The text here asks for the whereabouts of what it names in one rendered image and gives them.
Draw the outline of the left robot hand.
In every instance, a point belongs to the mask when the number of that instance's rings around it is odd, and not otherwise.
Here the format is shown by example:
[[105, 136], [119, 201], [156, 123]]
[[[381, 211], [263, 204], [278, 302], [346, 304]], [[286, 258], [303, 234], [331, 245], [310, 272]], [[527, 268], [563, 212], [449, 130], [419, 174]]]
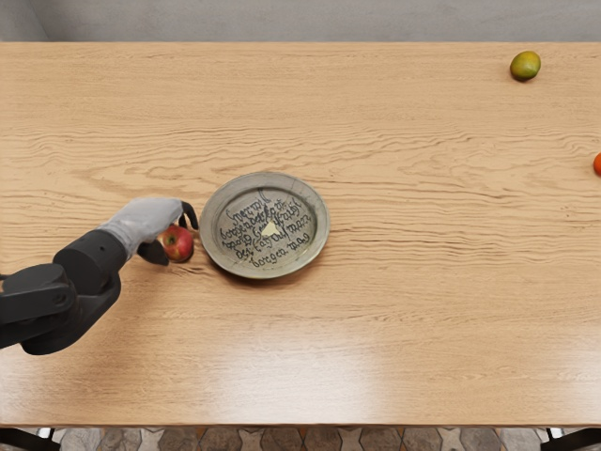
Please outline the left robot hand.
[[127, 261], [137, 254], [151, 264], [168, 266], [169, 258], [158, 237], [174, 223], [187, 228], [187, 222], [192, 229], [199, 228], [190, 203], [174, 197], [137, 197], [96, 229], [122, 244]]

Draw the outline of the red apple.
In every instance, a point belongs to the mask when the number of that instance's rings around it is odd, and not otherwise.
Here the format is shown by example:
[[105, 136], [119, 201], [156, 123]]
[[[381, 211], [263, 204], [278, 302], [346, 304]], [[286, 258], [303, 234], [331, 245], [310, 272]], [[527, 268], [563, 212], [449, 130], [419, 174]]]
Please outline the red apple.
[[157, 240], [171, 262], [185, 262], [193, 255], [193, 234], [183, 226], [170, 225]]

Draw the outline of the grey plate with script pattern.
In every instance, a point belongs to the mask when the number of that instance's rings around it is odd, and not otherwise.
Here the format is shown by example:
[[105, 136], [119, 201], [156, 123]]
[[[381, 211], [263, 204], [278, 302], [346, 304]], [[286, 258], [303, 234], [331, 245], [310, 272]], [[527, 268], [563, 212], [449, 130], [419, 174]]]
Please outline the grey plate with script pattern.
[[211, 260], [236, 276], [266, 280], [297, 272], [321, 253], [330, 212], [307, 182], [256, 172], [228, 181], [199, 218], [200, 241]]

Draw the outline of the green mango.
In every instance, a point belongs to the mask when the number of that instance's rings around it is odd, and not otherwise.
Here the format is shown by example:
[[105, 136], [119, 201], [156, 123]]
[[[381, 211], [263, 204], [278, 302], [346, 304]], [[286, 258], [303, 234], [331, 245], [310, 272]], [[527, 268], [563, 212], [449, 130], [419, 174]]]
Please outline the green mango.
[[524, 51], [513, 58], [509, 70], [513, 79], [527, 82], [538, 75], [541, 65], [541, 57], [538, 53]]

